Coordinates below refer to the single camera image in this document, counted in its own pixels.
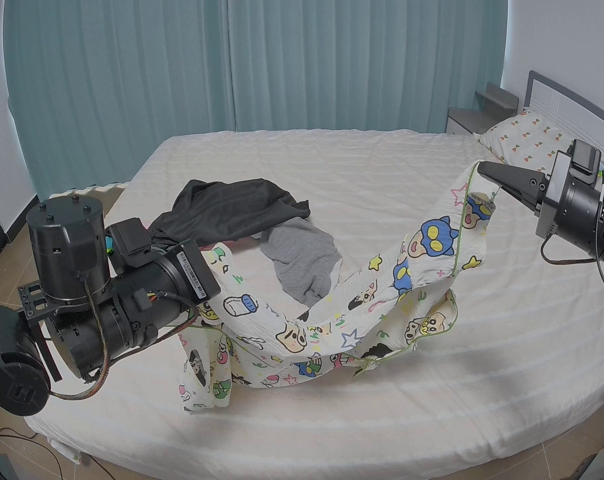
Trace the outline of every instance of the mattress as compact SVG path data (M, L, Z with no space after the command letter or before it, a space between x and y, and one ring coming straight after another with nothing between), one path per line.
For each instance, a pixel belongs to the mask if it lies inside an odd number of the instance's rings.
M418 227L476 159L495 157L472 136L410 131L180 136L155 151L106 220L139 216L148 225L190 179L263 177L309 200L311 220L343 255L345 278L371 251ZM229 407L187 414L171 388L185 360L175 337L114 366L93 398L52 399L27 422L167 480L353 480L381 472L422 480L538 444L604 402L604 288L592 265L544 263L533 213L503 192L496 204L485 264L453 285L455 328L409 355L357 378L343 368L290 388L236 385ZM560 239L547 253L581 256ZM234 258L274 304L296 304L256 243L245 241ZM403 380L409 373L412 381ZM65 369L63 376L57 391L84 388Z

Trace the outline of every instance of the white cartoon cloth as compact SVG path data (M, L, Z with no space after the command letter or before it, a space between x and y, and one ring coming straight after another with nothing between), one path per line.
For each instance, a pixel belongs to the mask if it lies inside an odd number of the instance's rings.
M359 374L415 350L422 337L449 331L457 320L450 287L460 272L482 264L499 188L477 164L444 192L419 230L338 284L306 322L271 307L224 244L202 252L221 293L200 305L196 323L180 334L184 410L227 406L233 383L284 387L345 365Z

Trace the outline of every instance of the pillow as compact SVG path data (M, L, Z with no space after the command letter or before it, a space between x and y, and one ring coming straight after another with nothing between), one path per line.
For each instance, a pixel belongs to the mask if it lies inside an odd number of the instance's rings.
M555 153L566 151L575 139L529 109L475 137L505 164L548 174L553 170Z

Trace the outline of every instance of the yellow eye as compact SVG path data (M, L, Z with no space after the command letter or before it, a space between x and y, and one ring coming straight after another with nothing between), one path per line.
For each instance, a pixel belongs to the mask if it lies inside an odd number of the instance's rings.
M434 240L439 235L439 229L437 229L437 226L429 226L428 231L426 231L426 235L431 240Z

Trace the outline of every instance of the white sticker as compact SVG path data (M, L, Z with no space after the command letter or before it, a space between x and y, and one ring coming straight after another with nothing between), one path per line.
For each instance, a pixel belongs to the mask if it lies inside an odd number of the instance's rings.
M189 278L189 282L191 283L191 286L193 286L195 293L198 294L198 296L201 299L207 298L207 293L202 288L202 284L200 284L200 280L195 275L195 272L193 271L193 267L191 267L191 264L189 263L189 260L186 258L186 254L184 253L184 251L180 251L177 253L177 259L180 262L180 265L182 265L182 268L184 269L184 273Z

